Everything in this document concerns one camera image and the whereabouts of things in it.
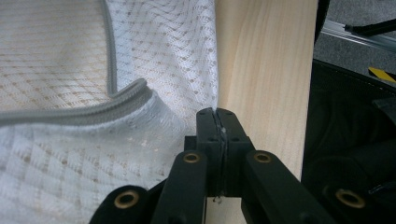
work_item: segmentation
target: light wood surface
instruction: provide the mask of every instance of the light wood surface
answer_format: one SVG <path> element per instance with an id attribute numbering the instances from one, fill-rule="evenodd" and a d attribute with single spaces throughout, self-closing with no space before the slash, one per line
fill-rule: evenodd
<path id="1" fill-rule="evenodd" d="M 219 107 L 257 149 L 301 175 L 317 0 L 219 0 Z M 206 223 L 246 223 L 240 201 L 208 201 Z"/>

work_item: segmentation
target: black fabric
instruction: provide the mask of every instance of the black fabric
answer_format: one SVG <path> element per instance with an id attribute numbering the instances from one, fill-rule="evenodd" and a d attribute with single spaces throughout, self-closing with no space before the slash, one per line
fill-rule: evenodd
<path id="1" fill-rule="evenodd" d="M 396 126 L 373 104 L 395 96 L 384 83 L 313 62 L 302 183 L 319 201 L 327 186 L 367 194 L 395 186 Z M 370 197 L 396 211 L 396 187 L 385 187 Z"/>

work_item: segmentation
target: white garment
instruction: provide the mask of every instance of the white garment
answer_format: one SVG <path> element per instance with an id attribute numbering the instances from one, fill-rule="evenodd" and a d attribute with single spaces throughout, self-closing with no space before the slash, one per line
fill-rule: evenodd
<path id="1" fill-rule="evenodd" d="M 0 223 L 88 223 L 165 179 L 217 103 L 214 19 L 210 0 L 1 1 Z"/>

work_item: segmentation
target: black clamp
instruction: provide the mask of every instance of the black clamp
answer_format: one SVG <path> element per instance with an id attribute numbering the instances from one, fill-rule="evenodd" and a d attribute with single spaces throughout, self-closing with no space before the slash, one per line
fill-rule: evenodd
<path id="1" fill-rule="evenodd" d="M 272 153 L 255 150 L 236 115 L 197 113 L 166 180 L 151 190 L 111 192 L 92 217 L 98 223 L 205 223 L 206 197 L 240 197 L 247 223 L 335 223 Z"/>

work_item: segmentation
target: metal grommet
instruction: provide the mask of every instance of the metal grommet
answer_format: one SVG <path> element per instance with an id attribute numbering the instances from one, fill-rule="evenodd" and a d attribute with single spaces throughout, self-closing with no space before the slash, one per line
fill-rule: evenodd
<path id="1" fill-rule="evenodd" d="M 188 153 L 183 157 L 184 162 L 195 163 L 198 162 L 201 158 L 195 153 Z"/>
<path id="2" fill-rule="evenodd" d="M 335 192 L 335 197 L 341 203 L 353 207 L 353 208 L 363 208 L 366 206 L 366 201 L 359 196 L 357 193 L 349 189 L 339 189 Z"/>
<path id="3" fill-rule="evenodd" d="M 270 157 L 270 155 L 268 155 L 266 153 L 258 152 L 256 154 L 254 154 L 254 160 L 256 160 L 258 162 L 270 162 L 271 157 Z"/>
<path id="4" fill-rule="evenodd" d="M 134 190 L 126 190 L 114 200 L 114 205 L 120 209 L 134 206 L 139 201 L 139 194 Z"/>

